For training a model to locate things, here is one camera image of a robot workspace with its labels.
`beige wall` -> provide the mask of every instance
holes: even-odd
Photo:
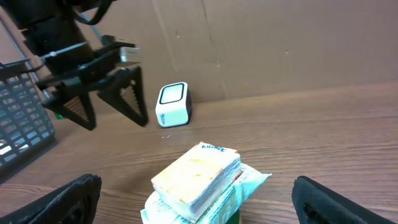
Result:
[[[396,79],[397,23],[396,0],[118,0],[98,29],[142,49],[154,107],[173,82],[200,102]]]

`wood grain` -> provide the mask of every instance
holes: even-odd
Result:
[[[120,114],[98,116],[92,132],[55,121],[58,146],[0,186],[0,215],[92,173],[103,178],[96,223],[141,223],[150,179],[204,141],[273,173],[241,207],[245,224],[297,223],[300,175],[398,222],[397,97],[388,82],[200,103],[189,125],[169,129]]]

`wooden tabletop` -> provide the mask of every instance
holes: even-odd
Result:
[[[241,207],[244,224],[297,223],[300,175],[398,222],[398,82],[197,104],[177,128],[154,119],[141,128],[119,113],[99,115],[92,132],[55,127],[59,144],[0,186],[0,216],[91,173],[103,180],[95,223],[141,223],[150,179],[204,141],[273,173]]]

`small white cube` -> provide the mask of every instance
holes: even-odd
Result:
[[[187,124],[192,112],[188,84],[179,82],[164,86],[160,90],[155,112],[163,128]]]

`plastic basket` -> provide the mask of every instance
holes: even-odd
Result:
[[[0,175],[20,166],[55,134],[30,75],[5,67],[26,70],[25,60],[0,67]]]

